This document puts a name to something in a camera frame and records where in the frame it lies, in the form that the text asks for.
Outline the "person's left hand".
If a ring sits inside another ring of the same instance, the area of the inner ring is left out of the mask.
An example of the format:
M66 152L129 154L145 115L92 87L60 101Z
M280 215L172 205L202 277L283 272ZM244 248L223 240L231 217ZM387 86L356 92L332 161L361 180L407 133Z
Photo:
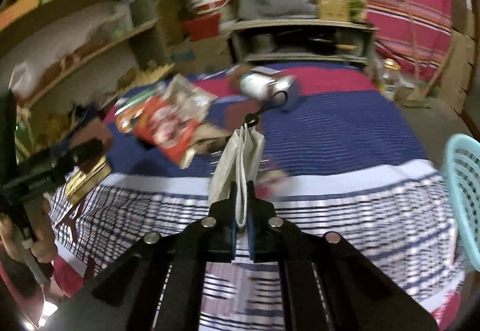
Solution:
M51 263L58 254L58 249L50 219L50 202L46 198L39 198L27 203L25 208L33 239L25 242L19 236L17 240L17 227L8 215L2 213L1 242L13 260L24 263L23 251L29 251L39 263Z

